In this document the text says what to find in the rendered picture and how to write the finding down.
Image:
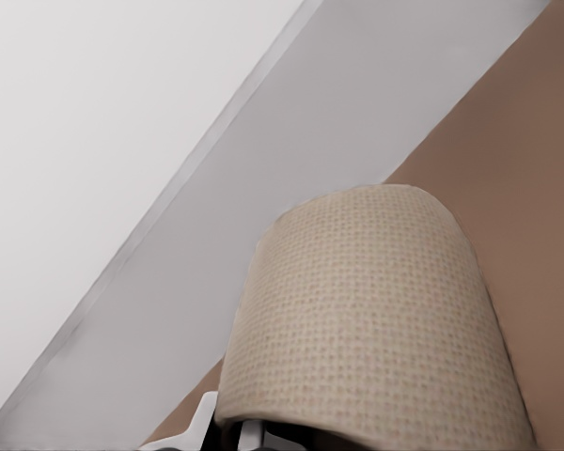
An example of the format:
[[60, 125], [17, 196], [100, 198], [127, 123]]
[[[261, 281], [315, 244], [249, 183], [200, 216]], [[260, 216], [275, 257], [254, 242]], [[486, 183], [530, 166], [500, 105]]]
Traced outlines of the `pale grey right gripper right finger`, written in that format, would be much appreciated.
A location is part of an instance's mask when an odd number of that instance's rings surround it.
[[262, 447], [265, 427], [261, 420], [243, 421], [241, 428], [241, 447]]

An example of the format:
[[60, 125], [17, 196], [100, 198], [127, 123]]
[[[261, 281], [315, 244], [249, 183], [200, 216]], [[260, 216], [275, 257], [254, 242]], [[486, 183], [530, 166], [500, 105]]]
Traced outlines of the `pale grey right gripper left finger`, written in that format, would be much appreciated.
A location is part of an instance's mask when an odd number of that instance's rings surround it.
[[178, 435], [142, 446], [142, 451], [200, 451], [216, 405], [216, 392], [206, 392], [200, 399], [187, 429]]

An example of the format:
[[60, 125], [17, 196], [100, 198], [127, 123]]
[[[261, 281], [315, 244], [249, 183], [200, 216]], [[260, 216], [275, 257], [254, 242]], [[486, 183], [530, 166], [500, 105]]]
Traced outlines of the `beige woven fabric shoe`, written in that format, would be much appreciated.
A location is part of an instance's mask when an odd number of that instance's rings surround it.
[[401, 184], [315, 198], [267, 229], [215, 419], [381, 451], [535, 446], [469, 240], [438, 199]]

